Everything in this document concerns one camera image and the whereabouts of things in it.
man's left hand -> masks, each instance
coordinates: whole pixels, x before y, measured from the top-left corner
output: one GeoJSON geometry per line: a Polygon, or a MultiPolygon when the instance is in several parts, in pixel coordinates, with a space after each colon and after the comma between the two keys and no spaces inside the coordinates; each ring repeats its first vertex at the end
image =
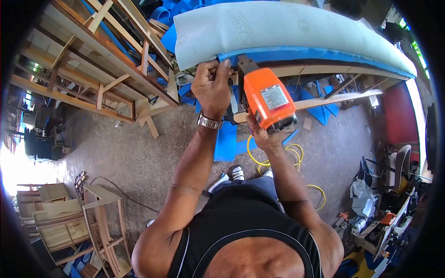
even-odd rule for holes
{"type": "Polygon", "coordinates": [[[230,104],[230,90],[227,79],[233,73],[230,59],[219,63],[217,60],[200,63],[191,89],[205,117],[214,121],[223,119],[230,104]]]}

white padding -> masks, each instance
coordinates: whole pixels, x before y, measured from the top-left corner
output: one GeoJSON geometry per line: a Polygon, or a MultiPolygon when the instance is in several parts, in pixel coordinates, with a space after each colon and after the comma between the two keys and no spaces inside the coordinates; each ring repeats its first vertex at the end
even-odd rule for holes
{"type": "Polygon", "coordinates": [[[173,20],[180,70],[243,48],[303,46],[352,52],[417,75],[403,53],[363,23],[306,5],[221,3],[179,14],[173,20]]]}

blue jeans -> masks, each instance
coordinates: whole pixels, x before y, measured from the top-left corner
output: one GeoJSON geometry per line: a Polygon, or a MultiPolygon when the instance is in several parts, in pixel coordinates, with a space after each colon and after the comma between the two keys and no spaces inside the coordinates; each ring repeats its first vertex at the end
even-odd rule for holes
{"type": "Polygon", "coordinates": [[[274,179],[269,176],[254,178],[253,180],[248,180],[248,181],[241,181],[241,180],[223,181],[212,190],[212,194],[215,195],[218,193],[218,191],[220,191],[221,189],[226,188],[228,186],[241,185],[241,184],[249,184],[249,185],[254,185],[258,188],[261,188],[262,190],[264,190],[267,193],[267,195],[270,198],[272,198],[272,200],[275,200],[276,202],[278,202],[278,196],[277,196],[277,192],[275,190],[274,179]]]}

shoe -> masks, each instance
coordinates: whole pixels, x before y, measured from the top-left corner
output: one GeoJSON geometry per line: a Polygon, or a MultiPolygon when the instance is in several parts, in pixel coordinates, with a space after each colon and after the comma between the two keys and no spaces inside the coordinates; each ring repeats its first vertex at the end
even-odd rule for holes
{"type": "Polygon", "coordinates": [[[263,174],[263,177],[264,177],[264,176],[268,176],[268,177],[273,178],[273,177],[274,177],[274,174],[272,173],[272,170],[271,170],[271,169],[267,169],[267,171],[263,174]]]}
{"type": "Polygon", "coordinates": [[[223,173],[222,175],[221,175],[221,178],[216,182],[216,183],[214,183],[210,188],[209,188],[209,190],[207,190],[208,192],[210,192],[210,193],[212,193],[212,191],[213,191],[213,189],[217,186],[217,185],[219,185],[221,182],[223,182],[223,181],[228,181],[229,180],[229,176],[226,174],[226,173],[223,173]]]}
{"type": "Polygon", "coordinates": [[[232,166],[231,170],[232,170],[232,179],[234,181],[235,180],[244,181],[244,171],[241,168],[241,165],[232,166]]]}

black tank top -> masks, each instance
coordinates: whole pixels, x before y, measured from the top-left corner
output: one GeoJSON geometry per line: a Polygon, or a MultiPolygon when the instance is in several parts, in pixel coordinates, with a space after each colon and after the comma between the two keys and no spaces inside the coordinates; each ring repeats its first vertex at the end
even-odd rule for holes
{"type": "Polygon", "coordinates": [[[253,185],[232,185],[211,198],[184,229],[168,278],[198,278],[226,244],[246,237],[278,239],[298,252],[306,278],[323,278],[312,235],[253,185]]]}

